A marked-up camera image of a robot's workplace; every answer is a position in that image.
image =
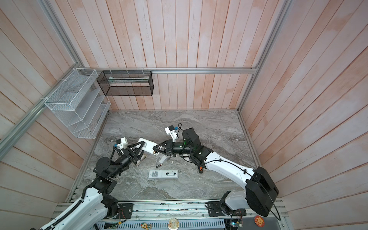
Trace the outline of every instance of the round sticker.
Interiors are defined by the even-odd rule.
[[[263,227],[265,225],[265,220],[260,216],[255,216],[254,222],[258,227]]]

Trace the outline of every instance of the qr code label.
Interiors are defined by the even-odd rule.
[[[151,176],[152,176],[152,177],[158,177],[158,176],[159,176],[159,172],[158,172],[158,171],[153,171],[153,172],[151,173]]]

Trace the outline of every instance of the white remote control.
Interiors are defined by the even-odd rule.
[[[150,179],[177,179],[178,177],[178,170],[150,170],[148,174]]]

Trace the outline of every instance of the wooden wall panel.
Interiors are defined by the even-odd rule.
[[[89,7],[96,11],[94,5]],[[0,138],[73,65],[37,1],[1,1]],[[2,226],[14,227],[19,219],[17,229],[38,229],[47,223],[56,203],[65,201],[90,146],[46,110],[0,163]]]
[[[85,66],[139,68],[255,66],[284,0],[50,2]],[[248,74],[153,78],[152,97],[114,96],[112,109],[234,109],[249,82]]]
[[[241,111],[295,229],[366,227],[367,10],[295,2]]]

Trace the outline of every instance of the metal vent grille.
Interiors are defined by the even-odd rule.
[[[141,224],[151,224],[152,229],[168,229],[167,223],[169,220],[135,220],[127,221],[119,225],[117,229],[142,229]],[[194,220],[179,220],[180,230],[194,230],[194,229],[223,229],[225,223],[223,219],[194,219]],[[99,229],[103,229],[105,222],[98,222]]]

